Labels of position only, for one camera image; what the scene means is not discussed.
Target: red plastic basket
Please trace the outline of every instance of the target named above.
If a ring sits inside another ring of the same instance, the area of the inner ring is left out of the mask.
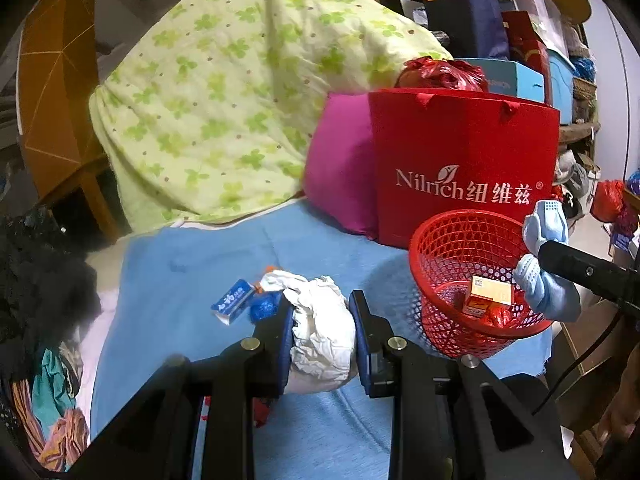
[[[496,213],[456,210],[433,216],[411,239],[409,265],[422,296],[422,327],[433,346],[449,357],[491,357],[514,340],[551,325],[533,312],[516,286],[514,318],[496,328],[462,314],[471,276],[513,281],[513,269],[526,254],[522,224]]]

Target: magenta cushion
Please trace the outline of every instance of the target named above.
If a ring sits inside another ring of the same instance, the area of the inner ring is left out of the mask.
[[[353,233],[378,236],[367,94],[329,94],[306,156],[309,201]]]

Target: teal cloth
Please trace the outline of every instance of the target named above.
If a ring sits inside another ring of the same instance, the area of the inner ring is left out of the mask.
[[[57,351],[46,349],[39,367],[40,371],[33,379],[31,408],[40,421],[45,440],[48,440],[51,427],[66,410],[76,406],[76,400],[69,397],[66,390],[65,370]]]

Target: metal bolt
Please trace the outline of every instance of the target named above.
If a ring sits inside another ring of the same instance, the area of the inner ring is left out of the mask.
[[[260,340],[257,337],[245,337],[240,342],[240,346],[245,350],[255,350],[260,346]]]
[[[187,360],[187,358],[184,355],[181,354],[173,354],[170,355],[165,361],[164,361],[164,365],[165,366],[169,366],[171,368],[174,367],[178,367],[181,366],[185,361]]]
[[[478,359],[475,355],[464,354],[460,358],[460,362],[462,362],[462,364],[467,368],[476,368],[480,364],[480,359]]]
[[[406,339],[398,336],[390,337],[386,342],[393,350],[402,350],[406,347]]]

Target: yellow-green sheet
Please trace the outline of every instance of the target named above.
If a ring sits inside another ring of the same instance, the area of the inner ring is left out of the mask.
[[[327,92],[392,86],[426,55],[450,58],[373,0],[182,0],[90,99],[133,231],[290,198]]]

